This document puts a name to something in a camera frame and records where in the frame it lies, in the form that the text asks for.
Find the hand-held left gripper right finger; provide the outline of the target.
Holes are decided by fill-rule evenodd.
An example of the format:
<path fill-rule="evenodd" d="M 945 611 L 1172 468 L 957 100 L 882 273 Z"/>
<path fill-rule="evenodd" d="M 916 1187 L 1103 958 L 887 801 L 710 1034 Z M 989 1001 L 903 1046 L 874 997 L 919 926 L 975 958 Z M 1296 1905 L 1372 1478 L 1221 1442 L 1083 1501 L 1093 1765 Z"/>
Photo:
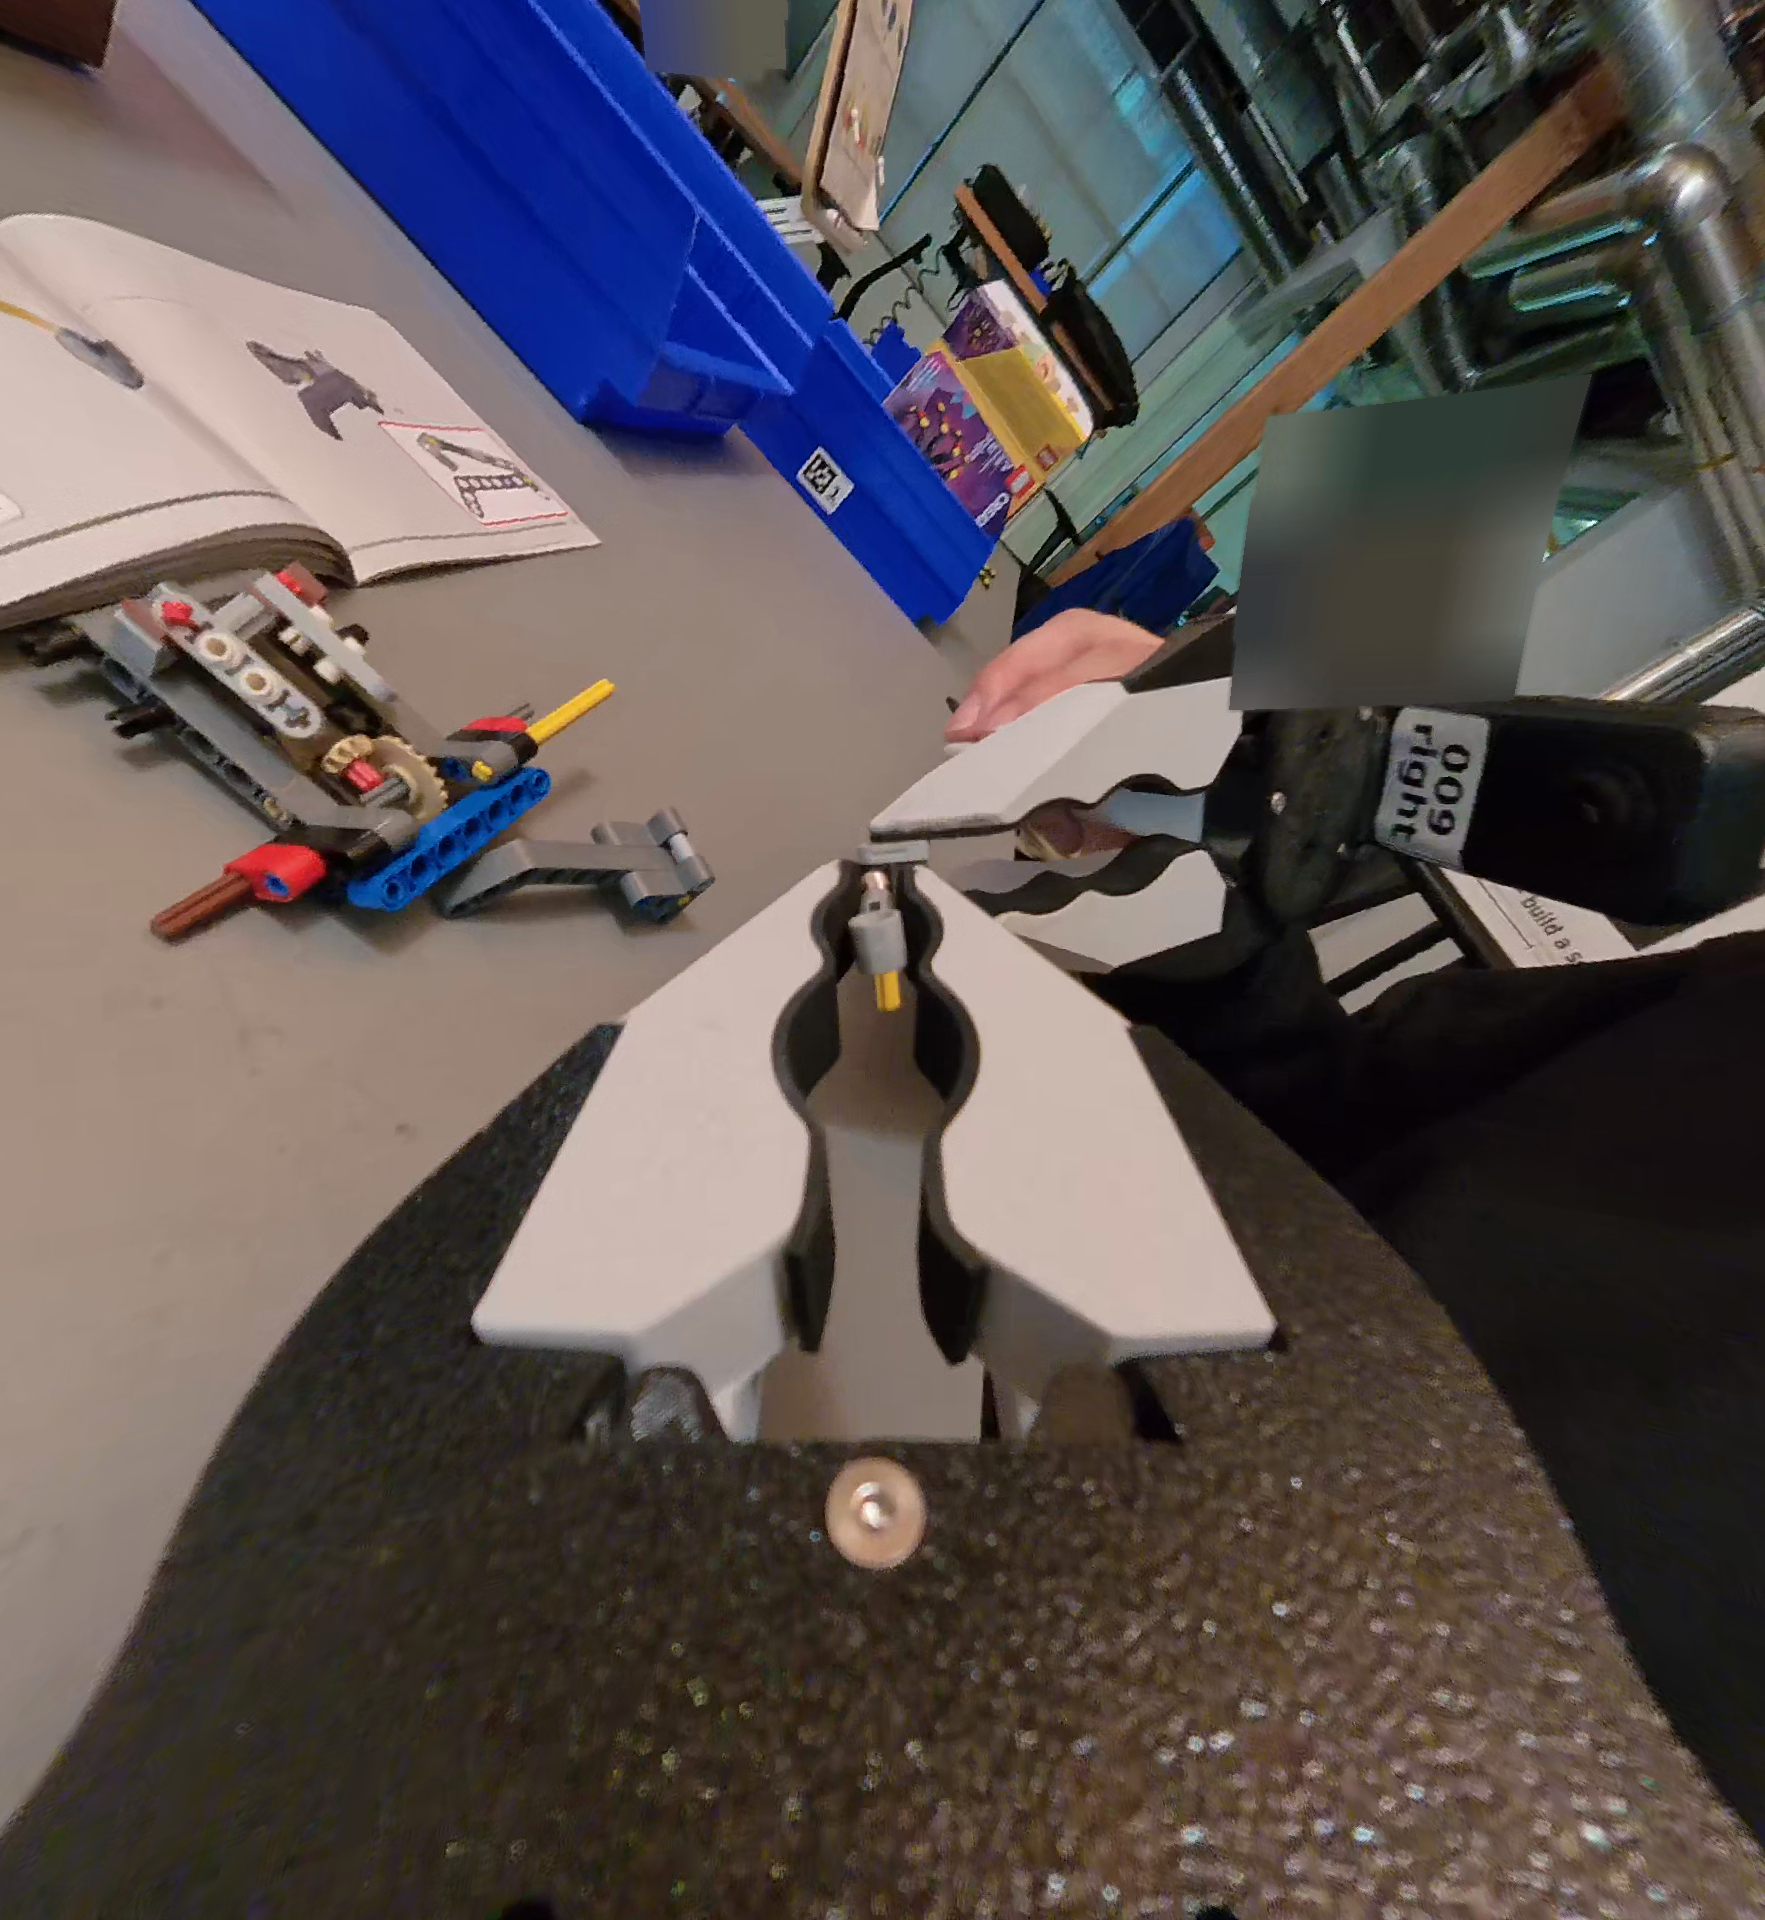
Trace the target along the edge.
<path fill-rule="evenodd" d="M 950 1362 L 977 1359 L 1002 1438 L 1067 1377 L 1268 1349 L 1279 1319 L 1197 1164 L 1165 1062 L 1128 1020 L 927 865 L 912 932 L 914 1062 L 941 1097 L 922 1148 L 919 1288 Z"/>

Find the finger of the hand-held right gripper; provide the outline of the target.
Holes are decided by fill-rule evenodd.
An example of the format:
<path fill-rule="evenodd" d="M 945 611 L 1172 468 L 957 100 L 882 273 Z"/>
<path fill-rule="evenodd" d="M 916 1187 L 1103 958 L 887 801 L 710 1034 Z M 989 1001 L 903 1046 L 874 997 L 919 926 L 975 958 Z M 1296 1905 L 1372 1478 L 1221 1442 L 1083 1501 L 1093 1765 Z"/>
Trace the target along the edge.
<path fill-rule="evenodd" d="M 1040 807 L 1096 806 L 1116 791 L 1201 795 L 1243 733 L 1231 684 L 1131 690 L 1078 684 L 971 742 L 871 820 L 877 842 L 1010 831 Z"/>
<path fill-rule="evenodd" d="M 1228 897 L 1214 856 L 1174 836 L 1070 857 L 978 860 L 952 877 L 1005 932 L 1078 973 L 1119 971 L 1213 938 Z"/>

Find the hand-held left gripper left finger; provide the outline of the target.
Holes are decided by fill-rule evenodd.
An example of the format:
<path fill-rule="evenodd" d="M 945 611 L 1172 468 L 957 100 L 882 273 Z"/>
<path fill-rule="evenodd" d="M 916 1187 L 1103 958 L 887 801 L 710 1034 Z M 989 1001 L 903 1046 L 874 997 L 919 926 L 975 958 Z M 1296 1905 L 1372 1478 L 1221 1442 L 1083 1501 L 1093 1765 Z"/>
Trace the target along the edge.
<path fill-rule="evenodd" d="M 827 861 L 620 1025 L 471 1325 L 490 1345 L 682 1371 L 758 1429 L 774 1356 L 818 1348 L 836 1262 L 808 1095 L 842 1051 L 846 865 Z"/>

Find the grey toy shock absorber assembly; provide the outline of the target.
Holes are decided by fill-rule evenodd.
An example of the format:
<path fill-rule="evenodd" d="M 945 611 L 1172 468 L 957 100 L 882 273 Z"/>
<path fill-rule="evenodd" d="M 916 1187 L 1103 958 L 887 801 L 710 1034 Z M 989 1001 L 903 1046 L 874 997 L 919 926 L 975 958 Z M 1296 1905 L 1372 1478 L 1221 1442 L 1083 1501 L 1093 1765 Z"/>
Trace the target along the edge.
<path fill-rule="evenodd" d="M 927 861 L 922 839 L 868 842 L 856 854 L 859 894 L 848 918 L 851 949 L 856 965 L 871 978 L 874 1006 L 895 1013 L 903 1004 L 903 973 L 908 967 L 908 927 L 903 918 L 903 892 L 914 869 Z"/>

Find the toy car chassis assembly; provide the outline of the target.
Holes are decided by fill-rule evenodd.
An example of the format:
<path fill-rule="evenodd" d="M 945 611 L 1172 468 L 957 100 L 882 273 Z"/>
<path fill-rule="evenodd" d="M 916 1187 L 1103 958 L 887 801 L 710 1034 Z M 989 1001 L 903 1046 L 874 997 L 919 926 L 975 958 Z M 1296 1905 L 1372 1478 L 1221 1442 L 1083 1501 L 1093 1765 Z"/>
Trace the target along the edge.
<path fill-rule="evenodd" d="M 88 668 L 118 697 L 116 738 L 177 743 L 268 831 L 156 913 L 150 932 L 167 943 L 246 905 L 415 905 L 551 793 L 539 751 L 614 693 L 602 677 L 551 711 L 445 729 L 324 601 L 319 577 L 287 563 L 223 600 L 159 581 L 19 639 L 34 668 Z"/>

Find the person's right hand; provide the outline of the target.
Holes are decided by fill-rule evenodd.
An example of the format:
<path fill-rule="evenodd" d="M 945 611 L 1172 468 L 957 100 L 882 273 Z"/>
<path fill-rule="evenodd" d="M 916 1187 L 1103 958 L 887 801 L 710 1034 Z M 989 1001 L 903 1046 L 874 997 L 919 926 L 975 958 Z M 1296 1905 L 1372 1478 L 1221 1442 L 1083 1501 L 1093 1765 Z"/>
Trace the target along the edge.
<path fill-rule="evenodd" d="M 1063 692 L 1128 677 L 1160 648 L 1159 633 L 1109 611 L 1067 608 L 1014 636 L 968 684 L 945 726 L 949 745 L 978 742 Z"/>

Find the small blue bin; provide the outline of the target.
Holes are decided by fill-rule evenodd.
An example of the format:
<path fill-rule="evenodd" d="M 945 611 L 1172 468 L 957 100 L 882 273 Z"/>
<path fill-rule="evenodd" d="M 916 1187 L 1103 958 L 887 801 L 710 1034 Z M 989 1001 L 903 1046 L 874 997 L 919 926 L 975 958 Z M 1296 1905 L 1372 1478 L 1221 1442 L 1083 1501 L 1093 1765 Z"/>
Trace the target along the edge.
<path fill-rule="evenodd" d="M 1219 577 L 1204 527 L 1182 516 L 1044 592 L 1014 620 L 1010 636 L 1018 639 L 1063 611 L 1103 611 L 1166 636 Z"/>

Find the purple toy box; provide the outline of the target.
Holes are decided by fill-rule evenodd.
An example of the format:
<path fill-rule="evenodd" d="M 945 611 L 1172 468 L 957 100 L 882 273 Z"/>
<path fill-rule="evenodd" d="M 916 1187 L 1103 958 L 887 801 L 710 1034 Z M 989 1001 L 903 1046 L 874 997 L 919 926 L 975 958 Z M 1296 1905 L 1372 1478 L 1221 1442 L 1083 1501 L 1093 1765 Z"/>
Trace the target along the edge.
<path fill-rule="evenodd" d="M 885 411 L 990 538 L 1095 429 L 1060 347 L 1002 280 L 962 297 L 885 395 Z"/>

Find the cardboard board with paper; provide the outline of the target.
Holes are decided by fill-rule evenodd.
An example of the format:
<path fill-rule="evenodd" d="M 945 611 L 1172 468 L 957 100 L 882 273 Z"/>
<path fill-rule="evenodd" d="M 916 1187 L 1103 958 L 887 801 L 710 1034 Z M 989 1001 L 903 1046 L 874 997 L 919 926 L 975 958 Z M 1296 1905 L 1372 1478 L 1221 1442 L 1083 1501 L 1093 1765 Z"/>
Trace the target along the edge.
<path fill-rule="evenodd" d="M 880 225 L 885 145 L 912 15 L 911 2 L 841 2 L 828 28 L 800 210 L 836 245 L 856 245 Z"/>

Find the plain blue bin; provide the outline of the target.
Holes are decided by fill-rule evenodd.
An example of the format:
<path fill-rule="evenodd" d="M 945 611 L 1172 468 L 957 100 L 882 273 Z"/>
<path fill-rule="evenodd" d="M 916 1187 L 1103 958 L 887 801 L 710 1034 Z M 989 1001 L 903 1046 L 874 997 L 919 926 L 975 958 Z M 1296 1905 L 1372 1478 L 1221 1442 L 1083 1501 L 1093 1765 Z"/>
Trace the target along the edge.
<path fill-rule="evenodd" d="M 891 391 L 600 4 L 199 10 L 576 419 L 723 435 L 834 366 Z"/>

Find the open instruction booklet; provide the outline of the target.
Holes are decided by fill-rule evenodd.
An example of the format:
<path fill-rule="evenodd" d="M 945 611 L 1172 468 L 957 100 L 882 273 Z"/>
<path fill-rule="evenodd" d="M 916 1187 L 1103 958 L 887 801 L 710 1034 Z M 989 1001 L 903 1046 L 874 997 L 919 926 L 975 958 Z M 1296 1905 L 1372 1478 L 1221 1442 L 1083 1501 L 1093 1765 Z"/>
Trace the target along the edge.
<path fill-rule="evenodd" d="M 0 632 L 162 577 L 295 560 L 364 586 L 597 543 L 371 308 L 0 219 Z"/>

